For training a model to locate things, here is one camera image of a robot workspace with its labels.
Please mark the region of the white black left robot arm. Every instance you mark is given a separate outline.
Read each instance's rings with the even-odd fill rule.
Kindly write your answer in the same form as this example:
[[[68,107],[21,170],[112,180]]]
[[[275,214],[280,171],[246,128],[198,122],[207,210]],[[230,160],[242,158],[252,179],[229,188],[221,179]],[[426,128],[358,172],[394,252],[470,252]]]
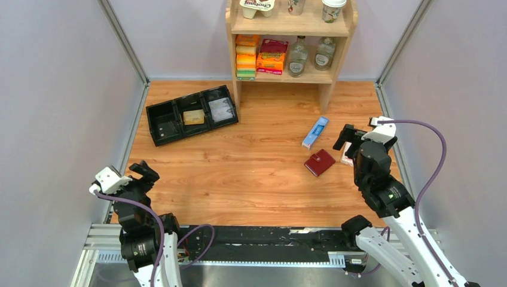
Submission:
[[[183,232],[174,214],[157,215],[151,209],[147,195],[160,176],[143,160],[129,169],[140,178],[130,176],[113,204],[121,225],[121,255],[141,286],[181,286],[177,246]]]

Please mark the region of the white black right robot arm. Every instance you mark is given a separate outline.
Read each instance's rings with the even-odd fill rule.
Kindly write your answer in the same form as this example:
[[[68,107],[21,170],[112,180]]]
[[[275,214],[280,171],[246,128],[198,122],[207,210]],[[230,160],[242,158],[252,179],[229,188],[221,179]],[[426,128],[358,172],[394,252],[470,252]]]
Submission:
[[[389,150],[397,141],[395,125],[383,120],[372,128],[366,132],[346,124],[333,148],[341,150],[347,142],[351,144],[345,155],[353,162],[354,183],[405,252],[394,248],[362,215],[342,224],[343,246],[371,255],[404,286],[478,286],[445,257],[416,214],[416,201],[392,176]]]

